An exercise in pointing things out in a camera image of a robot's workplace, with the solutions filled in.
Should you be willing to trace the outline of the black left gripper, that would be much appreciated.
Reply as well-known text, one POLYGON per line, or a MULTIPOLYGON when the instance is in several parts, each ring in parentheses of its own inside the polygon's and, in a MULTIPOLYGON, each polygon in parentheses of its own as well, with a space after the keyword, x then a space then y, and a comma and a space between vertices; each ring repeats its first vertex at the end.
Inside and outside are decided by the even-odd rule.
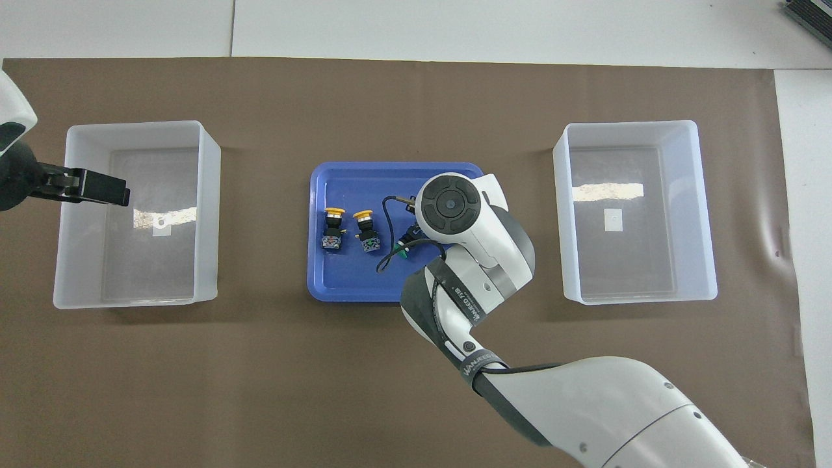
POLYGON ((127 181, 84 168, 69 170, 62 166, 38 162, 32 148, 24 141, 11 145, 1 161, 1 210, 7 211, 26 198, 60 202, 95 202, 127 207, 131 191, 127 181), (65 193, 66 181, 78 179, 77 187, 65 193))

